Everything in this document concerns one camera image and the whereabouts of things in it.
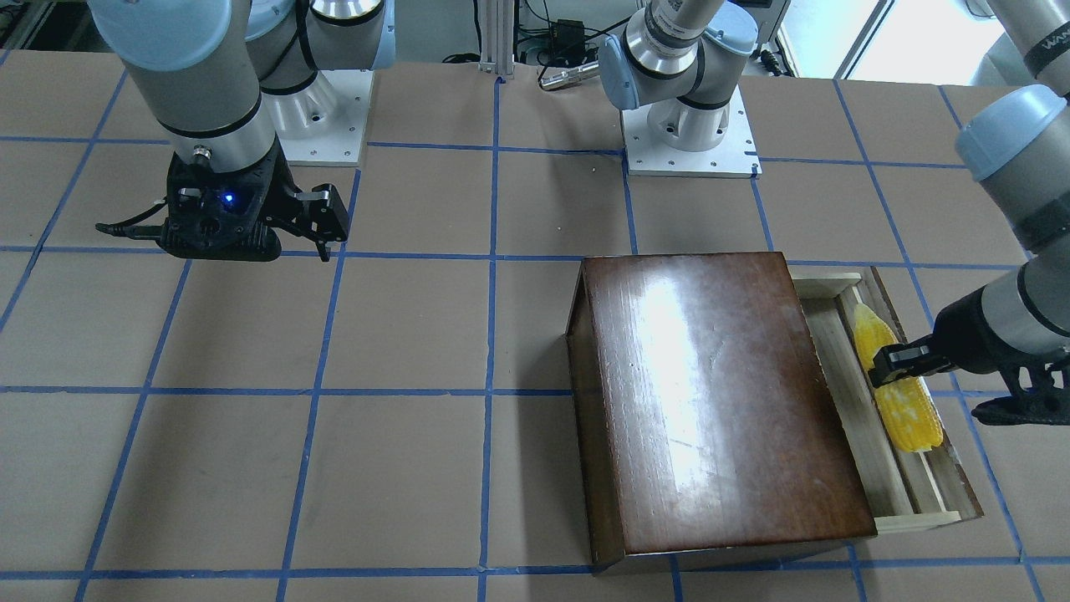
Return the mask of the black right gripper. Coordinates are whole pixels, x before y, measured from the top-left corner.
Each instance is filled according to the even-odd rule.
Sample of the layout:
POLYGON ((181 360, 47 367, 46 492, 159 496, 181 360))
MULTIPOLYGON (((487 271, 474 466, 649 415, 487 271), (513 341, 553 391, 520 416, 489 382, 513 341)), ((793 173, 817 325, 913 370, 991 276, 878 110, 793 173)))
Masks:
POLYGON ((336 186, 299 192, 282 144, 238 171, 216 172, 210 160, 183 161, 173 153, 166 176, 166 233, 184 243, 231 243, 258 222, 297 217, 299 235, 314 241, 327 263, 328 244, 349 240, 350 216, 336 186))

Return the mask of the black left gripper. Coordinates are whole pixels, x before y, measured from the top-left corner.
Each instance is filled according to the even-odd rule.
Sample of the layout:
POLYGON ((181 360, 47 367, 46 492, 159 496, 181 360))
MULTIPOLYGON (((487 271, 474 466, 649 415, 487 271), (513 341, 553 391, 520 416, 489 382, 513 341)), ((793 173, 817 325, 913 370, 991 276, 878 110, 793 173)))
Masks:
POLYGON ((942 309, 931 336, 910 343, 878 348, 868 379, 873 389, 910 377, 922 377, 956 369, 990 374, 1025 365, 1025 355, 1011 348, 987 323, 978 288, 942 309))

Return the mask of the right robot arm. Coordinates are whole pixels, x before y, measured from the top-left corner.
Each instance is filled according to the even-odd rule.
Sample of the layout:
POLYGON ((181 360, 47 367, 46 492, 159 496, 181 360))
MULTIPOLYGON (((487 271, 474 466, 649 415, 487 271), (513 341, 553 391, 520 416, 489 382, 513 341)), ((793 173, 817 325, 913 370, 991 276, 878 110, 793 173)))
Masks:
POLYGON ((92 1, 93 24, 125 66, 173 151, 160 201, 111 237, 186 259, 271 262, 278 233, 314 243, 322 262, 348 240, 333 184, 305 191, 289 165, 333 142, 358 159, 360 99, 332 74, 371 74, 396 59, 391 1, 92 1))

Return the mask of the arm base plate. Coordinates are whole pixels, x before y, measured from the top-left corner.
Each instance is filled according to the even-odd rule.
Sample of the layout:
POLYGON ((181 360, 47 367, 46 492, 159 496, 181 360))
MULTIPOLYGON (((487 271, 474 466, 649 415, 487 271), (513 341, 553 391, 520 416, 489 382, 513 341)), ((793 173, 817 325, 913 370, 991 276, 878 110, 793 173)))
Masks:
POLYGON ((756 177, 763 172, 739 87, 714 110, 662 101, 623 111, 620 125, 632 175, 756 177))
POLYGON ((360 167, 372 88, 374 71, 321 71, 299 92, 264 93, 289 164, 360 167))

